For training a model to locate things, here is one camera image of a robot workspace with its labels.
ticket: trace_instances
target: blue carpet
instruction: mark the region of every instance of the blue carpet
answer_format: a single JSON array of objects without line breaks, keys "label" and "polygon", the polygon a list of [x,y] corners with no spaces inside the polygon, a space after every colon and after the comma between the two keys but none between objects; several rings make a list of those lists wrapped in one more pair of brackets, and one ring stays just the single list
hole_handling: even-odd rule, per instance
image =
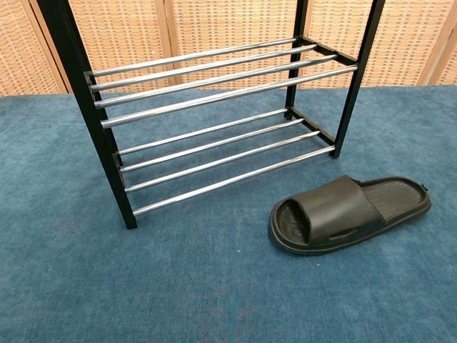
[{"label": "blue carpet", "polygon": [[[210,92],[125,104],[117,116]],[[344,90],[300,91],[334,134]],[[283,106],[270,91],[115,128],[121,148]],[[318,156],[139,216],[128,231],[72,96],[0,99],[1,342],[456,342],[457,87],[362,89],[340,159]],[[127,164],[273,123],[274,116]],[[293,126],[133,171],[126,183],[305,131]],[[308,139],[133,194],[134,208],[323,146]],[[271,207],[342,174],[404,175],[433,207],[318,257],[277,247]]]}]

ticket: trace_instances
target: chrome rod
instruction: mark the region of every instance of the chrome rod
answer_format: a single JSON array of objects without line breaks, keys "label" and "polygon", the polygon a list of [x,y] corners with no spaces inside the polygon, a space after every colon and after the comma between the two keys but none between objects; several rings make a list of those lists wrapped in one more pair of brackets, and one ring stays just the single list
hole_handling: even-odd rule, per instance
[{"label": "chrome rod", "polygon": [[120,87],[120,86],[127,86],[129,84],[137,84],[140,82],[164,79],[166,77],[183,75],[183,74],[191,73],[194,71],[220,68],[222,66],[233,66],[234,64],[258,61],[261,59],[272,59],[274,57],[290,55],[290,54],[297,54],[299,52],[313,50],[315,47],[316,47],[316,45],[312,44],[312,45],[307,45],[307,46],[300,46],[299,48],[294,48],[294,49],[289,49],[289,50],[273,51],[273,52],[269,52],[266,54],[239,57],[237,59],[227,59],[224,61],[197,64],[196,66],[187,66],[185,68],[179,68],[179,69],[174,69],[174,70],[169,70],[169,71],[161,71],[159,73],[135,76],[135,77],[127,78],[127,79],[106,82],[104,84],[93,84],[93,85],[91,85],[91,89],[93,91],[103,91],[104,89],[111,89],[111,88],[116,88],[116,87]]},{"label": "chrome rod", "polygon": [[234,136],[234,137],[230,137],[230,138],[227,138],[227,139],[222,139],[221,141],[215,141],[213,143],[209,143],[209,144],[205,144],[205,145],[201,145],[201,146],[196,146],[195,148],[192,148],[192,149],[187,149],[187,150],[175,152],[174,154],[162,156],[162,157],[159,157],[159,158],[156,158],[156,159],[150,159],[148,161],[144,161],[144,162],[137,163],[137,164],[132,164],[130,166],[122,166],[120,168],[120,170],[123,173],[131,172],[132,170],[144,168],[145,166],[152,166],[153,164],[158,164],[158,163],[161,163],[161,162],[169,161],[170,159],[176,159],[178,157],[186,156],[186,155],[189,155],[189,154],[194,154],[196,152],[207,150],[207,149],[210,149],[210,148],[214,148],[216,146],[221,146],[221,145],[224,145],[224,144],[228,144],[228,143],[231,143],[233,141],[239,141],[241,139],[253,137],[253,136],[256,136],[258,134],[265,134],[266,132],[270,132],[270,131],[277,130],[277,129],[282,129],[283,127],[296,125],[296,124],[301,123],[302,121],[303,121],[303,119],[296,119],[296,120],[293,120],[293,121],[288,121],[287,123],[269,126],[269,127],[264,128],[264,129],[248,132],[247,134],[240,134],[239,136]]},{"label": "chrome rod", "polygon": [[184,89],[192,89],[197,87],[208,86],[210,84],[220,84],[222,82],[234,81],[239,79],[245,79],[248,77],[278,73],[280,71],[291,70],[296,68],[301,68],[303,66],[313,66],[314,64],[325,63],[327,61],[334,60],[338,55],[328,55],[319,57],[317,59],[309,59],[306,61],[297,61],[288,64],[282,64],[280,66],[267,66],[266,68],[255,69],[252,71],[242,71],[240,73],[223,75],[211,77],[210,79],[197,80],[193,82],[187,82],[185,84],[177,84],[174,86],[168,86],[159,89],[152,89],[150,91],[140,91],[138,93],[127,94],[123,96],[115,96],[113,98],[108,98],[100,101],[95,101],[95,107],[97,109],[105,108],[108,106],[114,106],[119,104],[124,104],[129,101],[135,101],[139,99],[145,99],[152,96],[158,96],[168,93],[173,93],[175,91],[182,91]]},{"label": "chrome rod", "polygon": [[127,193],[134,192],[134,191],[139,191],[140,189],[144,189],[144,188],[153,186],[155,184],[160,184],[162,182],[167,182],[167,181],[170,181],[170,180],[173,180],[173,179],[177,179],[177,178],[183,177],[185,175],[189,175],[189,174],[193,174],[193,173],[196,173],[196,172],[200,172],[200,171],[202,171],[204,169],[208,169],[208,168],[211,168],[213,166],[218,166],[220,164],[224,164],[224,163],[227,163],[227,162],[230,162],[230,161],[235,161],[236,159],[242,159],[243,157],[251,156],[251,155],[254,155],[254,154],[258,154],[259,152],[263,152],[263,151],[267,151],[267,150],[270,150],[270,149],[279,148],[280,146],[283,146],[283,145],[286,145],[286,144],[291,144],[291,143],[294,143],[296,141],[301,141],[302,139],[315,136],[315,135],[317,135],[319,133],[320,133],[320,131],[313,131],[313,132],[309,132],[307,134],[302,134],[302,135],[294,137],[294,138],[286,139],[284,141],[278,141],[278,142],[273,143],[273,144],[262,146],[262,147],[257,148],[257,149],[252,149],[252,150],[248,150],[248,151],[245,151],[245,152],[241,152],[240,154],[232,155],[232,156],[226,157],[224,159],[218,159],[216,161],[209,162],[209,163],[206,163],[206,164],[202,164],[200,166],[195,166],[194,168],[178,171],[177,173],[169,174],[169,175],[166,175],[164,177],[159,177],[157,179],[153,179],[153,180],[150,180],[150,181],[147,181],[147,182],[142,182],[140,184],[135,184],[133,186],[125,188],[125,191]]},{"label": "chrome rod", "polygon": [[292,79],[278,81],[278,82],[274,82],[271,84],[262,84],[259,86],[252,86],[252,87],[248,87],[248,88],[236,89],[234,91],[226,91],[224,93],[214,94],[211,96],[205,96],[203,98],[198,98],[198,99],[194,99],[194,100],[180,102],[177,104],[158,107],[156,109],[148,109],[146,111],[140,111],[140,112],[136,112],[136,113],[126,114],[124,116],[118,116],[116,118],[102,120],[101,125],[104,129],[107,129],[109,127],[113,127],[116,125],[122,125],[122,124],[130,123],[132,121],[150,118],[152,116],[158,116],[158,115],[162,115],[162,114],[173,112],[173,111],[178,111],[178,110],[182,110],[182,109],[190,109],[192,107],[196,107],[196,106],[200,106],[200,105],[204,105],[204,104],[211,104],[213,102],[237,98],[239,96],[244,96],[244,95],[249,95],[249,94],[255,94],[255,93],[259,93],[261,91],[268,91],[271,89],[291,86],[293,84],[300,84],[303,82],[323,79],[325,77],[349,73],[349,72],[355,71],[355,70],[357,70],[356,65],[347,66],[344,68],[324,71],[324,72],[317,73],[317,74],[294,77]]},{"label": "chrome rod", "polygon": [[111,75],[111,74],[117,74],[117,73],[124,73],[126,71],[137,70],[137,69],[142,69],[142,68],[149,68],[152,66],[163,66],[164,64],[180,62],[180,61],[188,61],[190,59],[199,59],[201,57],[222,55],[222,54],[228,54],[230,52],[245,51],[245,50],[251,50],[251,49],[258,49],[258,48],[266,48],[267,46],[294,43],[295,40],[296,40],[295,38],[281,39],[279,41],[269,41],[266,43],[249,44],[249,45],[242,45],[242,46],[230,46],[228,48],[200,51],[200,52],[195,52],[192,54],[187,54],[187,55],[182,55],[182,56],[168,57],[166,59],[157,59],[155,61],[128,64],[126,66],[118,66],[115,68],[94,71],[92,73],[92,75],[94,75],[95,77],[98,77],[98,76],[105,76],[105,75]]},{"label": "chrome rod", "polygon": [[280,168],[282,166],[287,166],[289,164],[293,164],[293,163],[296,163],[296,162],[299,162],[299,161],[303,161],[304,159],[309,159],[310,157],[317,156],[317,155],[320,155],[320,154],[325,154],[326,152],[330,152],[330,151],[333,151],[333,150],[335,150],[335,146],[328,146],[326,148],[319,149],[319,150],[310,152],[308,154],[304,154],[304,155],[295,157],[293,159],[287,159],[286,161],[275,163],[275,164],[272,164],[270,166],[265,166],[264,168],[260,168],[260,169],[254,170],[254,171],[250,171],[249,173],[238,175],[237,177],[232,177],[230,179],[227,179],[227,180],[224,180],[224,181],[221,181],[221,182],[217,182],[215,184],[211,184],[209,186],[206,186],[206,187],[203,187],[203,188],[200,188],[200,189],[196,189],[196,190],[191,191],[191,192],[187,192],[187,193],[178,195],[177,197],[172,197],[170,199],[163,200],[161,202],[156,202],[155,204],[151,204],[151,205],[148,205],[148,206],[145,206],[145,207],[141,207],[141,208],[137,209],[136,211],[134,211],[134,215],[138,216],[140,214],[147,213],[149,211],[153,211],[153,210],[158,209],[160,207],[164,207],[164,206],[167,206],[167,205],[170,205],[170,204],[174,204],[176,202],[180,202],[180,201],[183,201],[185,199],[189,199],[189,198],[194,197],[196,195],[200,195],[200,194],[203,194],[203,193],[206,193],[206,192],[209,192],[209,191],[213,191],[215,189],[227,186],[228,184],[233,184],[235,182],[238,182],[238,181],[241,181],[241,180],[245,180],[245,179],[248,179],[250,177],[254,177],[256,175],[265,173],[265,172],[269,172],[271,170]]},{"label": "chrome rod", "polygon": [[200,134],[207,134],[208,132],[213,132],[213,131],[217,131],[217,130],[220,130],[220,129],[225,129],[226,127],[235,126],[235,125],[239,125],[239,124],[242,124],[242,123],[247,123],[249,121],[266,118],[268,116],[274,116],[275,114],[285,113],[286,111],[287,111],[287,109],[278,109],[276,111],[262,113],[262,114],[258,114],[256,116],[250,116],[248,118],[243,118],[243,119],[239,119],[239,120],[236,120],[236,121],[230,121],[229,123],[220,124],[220,125],[216,125],[216,126],[212,126],[212,127],[207,127],[206,129],[202,129],[202,130],[198,130],[198,131],[194,131],[194,132],[189,132],[187,134],[180,134],[179,136],[174,136],[174,137],[162,139],[160,141],[153,141],[151,143],[142,144],[142,145],[138,145],[138,146],[133,146],[133,147],[128,148],[128,149],[120,150],[119,154],[120,155],[131,154],[132,152],[137,152],[137,151],[141,151],[141,150],[144,150],[144,149],[153,148],[155,146],[171,143],[173,141],[179,141],[181,139],[185,139],[185,138],[189,138],[189,137],[198,136]]}]

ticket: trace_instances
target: wicker panel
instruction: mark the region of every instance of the wicker panel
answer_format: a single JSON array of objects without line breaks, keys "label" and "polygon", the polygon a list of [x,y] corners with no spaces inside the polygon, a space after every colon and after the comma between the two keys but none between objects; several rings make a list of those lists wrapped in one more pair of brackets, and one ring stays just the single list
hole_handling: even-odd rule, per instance
[{"label": "wicker panel", "polygon": [[2,0],[0,32],[0,96],[59,93],[20,1]]},{"label": "wicker panel", "polygon": [[454,51],[449,59],[439,84],[457,84],[457,50]]},{"label": "wicker panel", "polygon": [[[70,0],[93,70],[164,57],[153,0]],[[103,76],[98,83],[164,71],[163,66]],[[109,91],[143,91],[168,86],[158,80]]]},{"label": "wicker panel", "polygon": [[[367,0],[314,0],[309,36],[356,56],[368,16]],[[453,0],[387,1],[363,79],[364,86],[414,86],[421,75]],[[306,73],[327,70],[313,66]],[[350,76],[304,87],[347,87]]]},{"label": "wicker panel", "polygon": [[[293,34],[295,8],[296,0],[174,0],[173,9],[179,54],[290,38]],[[290,48],[290,44],[272,46],[265,49],[213,56],[199,59],[198,61],[188,61],[181,65],[190,66]],[[184,76],[184,81],[189,82],[206,77],[285,64],[289,61],[290,56],[282,56],[276,59],[237,64],[235,66],[192,73]],[[208,86],[207,89],[253,86],[259,83],[278,81],[286,77],[286,75],[287,73],[269,74],[252,79],[212,85]]]}]

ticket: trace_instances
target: slide sandal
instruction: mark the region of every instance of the slide sandal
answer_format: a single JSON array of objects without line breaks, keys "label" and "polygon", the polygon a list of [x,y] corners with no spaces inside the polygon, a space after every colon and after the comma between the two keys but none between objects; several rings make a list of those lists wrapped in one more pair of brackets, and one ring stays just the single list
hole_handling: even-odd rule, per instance
[{"label": "slide sandal", "polygon": [[431,208],[427,189],[403,177],[367,182],[344,175],[276,204],[271,231],[296,254],[323,254],[357,244]]}]

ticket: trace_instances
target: metal shoe rack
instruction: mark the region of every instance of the metal shoe rack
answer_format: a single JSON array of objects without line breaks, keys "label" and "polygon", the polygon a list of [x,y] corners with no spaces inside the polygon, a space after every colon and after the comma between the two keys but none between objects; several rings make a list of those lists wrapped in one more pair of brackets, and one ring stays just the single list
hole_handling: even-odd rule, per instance
[{"label": "metal shoe rack", "polygon": [[[78,102],[79,108],[83,115],[84,121],[86,122],[87,128],[91,135],[91,138],[94,142],[96,151],[99,155],[101,164],[106,173],[106,177],[111,185],[111,189],[116,197],[119,209],[121,210],[122,216],[126,223],[127,228],[133,229],[136,227],[136,216],[158,209],[169,204],[173,204],[191,197],[194,197],[205,192],[209,192],[214,189],[224,187],[228,184],[232,184],[237,181],[248,179],[249,177],[254,177],[256,175],[262,174],[264,172],[271,171],[273,169],[279,168],[281,166],[286,166],[288,164],[296,163],[308,159],[310,157],[329,153],[333,158],[337,158],[341,151],[341,146],[343,144],[344,137],[346,135],[346,130],[348,128],[349,121],[351,119],[351,114],[353,107],[356,101],[357,93],[361,85],[363,72],[368,61],[368,55],[370,54],[371,46],[373,44],[374,36],[376,34],[376,29],[378,27],[379,19],[381,17],[382,8],[384,5],[384,0],[373,0],[371,5],[370,14],[368,16],[368,21],[363,35],[363,41],[361,42],[361,48],[358,53],[357,58],[347,56],[339,51],[336,51],[332,48],[329,48],[323,44],[320,44],[316,41],[313,41],[307,37],[303,36],[303,28],[305,25],[306,10],[308,7],[307,0],[298,0],[296,7],[296,19],[293,29],[293,37],[290,39],[282,39],[279,41],[270,41],[260,44],[252,44],[245,46],[233,46],[223,49],[210,50],[205,52],[197,52],[194,54],[187,54],[183,56],[175,56],[166,59],[159,59],[156,61],[146,61],[143,63],[129,64],[126,66],[118,66],[112,69],[93,71],[91,69],[89,60],[87,58],[84,45],[82,43],[81,37],[79,35],[76,22],[74,21],[73,14],[71,13],[71,8],[69,6],[68,0],[38,0],[41,12],[46,20],[46,25],[49,28],[52,39],[55,43],[56,49],[61,58],[62,64],[64,65],[66,74],[69,78],[71,87],[74,91],[74,96]],[[215,55],[224,55],[236,51],[247,51],[255,50],[258,48],[263,48],[267,46],[277,46],[277,45],[287,45],[291,44],[291,49],[284,49],[282,51],[269,52],[265,54],[253,54],[252,56],[236,58],[236,59],[221,59],[213,63],[199,64],[196,66],[189,66],[186,68],[174,69],[171,71],[163,71],[155,74],[148,74],[138,77],[125,78],[119,81],[112,81],[103,84],[97,84],[96,78],[99,76],[105,76],[110,74],[123,73],[126,71],[132,71],[136,69],[149,68],[153,66],[162,66],[164,64],[171,64],[174,62],[188,61],[191,59],[199,59],[207,56]],[[317,51],[322,54],[322,57],[317,59],[301,60],[301,53],[305,51]],[[143,81],[151,81],[166,78],[169,76],[176,76],[181,74],[187,74],[193,71],[201,71],[206,69],[219,68],[222,66],[230,66],[234,64],[240,64],[250,61],[258,61],[262,59],[271,59],[277,56],[291,55],[291,62],[289,64],[282,64],[278,66],[272,66],[261,69],[254,69],[247,72],[239,72],[236,74],[223,75],[218,77],[212,77],[210,79],[203,79],[193,82],[188,82],[185,84],[178,84],[174,86],[168,86],[161,89],[152,89],[148,91],[141,91],[134,94],[128,94],[123,96],[117,96],[109,99],[102,99],[100,96],[100,91],[104,89],[112,89],[119,86],[126,86],[129,84],[136,84]],[[343,66],[338,69],[331,71],[325,71],[317,74],[311,74],[306,76],[299,76],[298,70],[305,66],[310,66],[313,64],[321,64],[327,61],[337,61]],[[136,113],[125,114],[117,116],[114,118],[108,118],[106,115],[105,108],[108,106],[115,106],[117,104],[123,104],[128,101],[135,101],[138,99],[145,99],[152,96],[157,96],[159,94],[170,94],[176,91],[181,91],[183,89],[193,89],[200,86],[207,86],[211,84],[218,84],[225,81],[233,81],[237,79],[243,79],[252,76],[258,76],[269,73],[276,73],[279,71],[288,71],[288,79],[283,81],[277,81],[274,83],[262,84],[258,86],[250,86],[243,89],[236,89],[233,91],[225,91],[224,93],[215,94],[211,96],[205,96],[200,99],[195,99],[191,101],[184,101],[177,104],[172,104],[168,106],[162,106],[159,108],[148,109],[146,111],[139,111]],[[346,98],[346,103],[344,105],[343,113],[341,116],[340,124],[336,137],[333,138],[330,134],[321,129],[317,124],[312,122],[309,118],[304,116],[294,107],[294,99],[296,95],[296,85],[309,82],[317,79],[322,79],[325,77],[335,76],[344,73],[353,73],[351,85],[348,90],[348,95]],[[143,144],[139,146],[134,146],[128,149],[118,149],[116,140],[114,138],[111,128],[113,126],[127,124],[133,121],[138,121],[142,119],[148,119],[155,116],[160,116],[167,114],[173,111],[189,109],[195,106],[201,106],[204,104],[210,104],[217,101],[223,101],[227,99],[236,98],[239,96],[244,96],[248,94],[254,94],[261,91],[267,91],[270,89],[278,89],[281,87],[287,86],[286,101],[283,109],[271,111],[265,114],[258,114],[256,116],[251,116],[245,119],[240,119],[236,121],[231,121],[225,124],[201,129],[198,131],[189,132],[188,134],[182,134],[179,136],[174,136],[168,139],[163,139],[161,141],[153,141],[149,144]],[[275,126],[266,127],[265,129],[259,129],[257,131],[249,132],[239,136],[233,136],[227,139],[220,141],[215,141],[210,144],[205,144],[202,146],[194,147],[184,151],[176,152],[168,156],[159,157],[156,159],[151,159],[144,161],[138,164],[132,164],[124,166],[121,160],[121,157],[125,154],[133,154],[134,152],[141,151],[143,149],[150,149],[155,146],[162,144],[168,144],[173,141],[178,141],[186,139],[189,137],[205,134],[211,131],[216,131],[224,129],[230,126],[239,125],[249,121],[257,120],[260,118],[266,118],[268,116],[273,116],[277,114],[283,114],[290,121],[286,121],[284,124],[278,124]],[[131,187],[125,187],[124,184],[124,175],[126,172],[139,169],[145,166],[150,166],[152,164],[158,164],[163,161],[168,161],[171,159],[178,158],[180,156],[185,156],[188,154],[193,154],[198,151],[203,151],[210,149],[215,146],[221,146],[223,144],[228,144],[233,141],[238,141],[240,139],[245,139],[248,137],[256,136],[263,134],[269,131],[280,129],[286,126],[291,126],[295,124],[303,124],[308,129],[311,130],[309,133],[302,134],[292,139],[287,139],[283,141],[278,141],[273,144],[269,144],[257,149],[252,149],[249,151],[242,152],[233,156],[228,156],[223,159],[219,159],[207,164],[202,164],[194,168],[186,169],[183,171],[178,171],[176,173],[166,175],[164,177],[159,177],[158,179],[152,179],[151,181],[144,182],[141,184],[136,184]],[[251,171],[246,174],[238,175],[237,177],[232,177],[200,189],[196,189],[192,192],[188,192],[177,197],[172,197],[170,199],[157,202],[155,204],[146,205],[139,209],[132,210],[128,193],[134,192],[146,187],[151,187],[155,184],[161,182],[167,182],[172,179],[182,177],[187,174],[199,172],[201,170],[224,164],[229,161],[236,159],[241,159],[245,156],[252,154],[258,154],[263,151],[274,149],[279,146],[286,144],[291,144],[302,139],[306,139],[312,136],[317,136],[322,139],[328,146],[319,149],[313,152],[306,154],[301,154],[295,158],[288,159],[270,166],[265,166],[260,169]]]}]

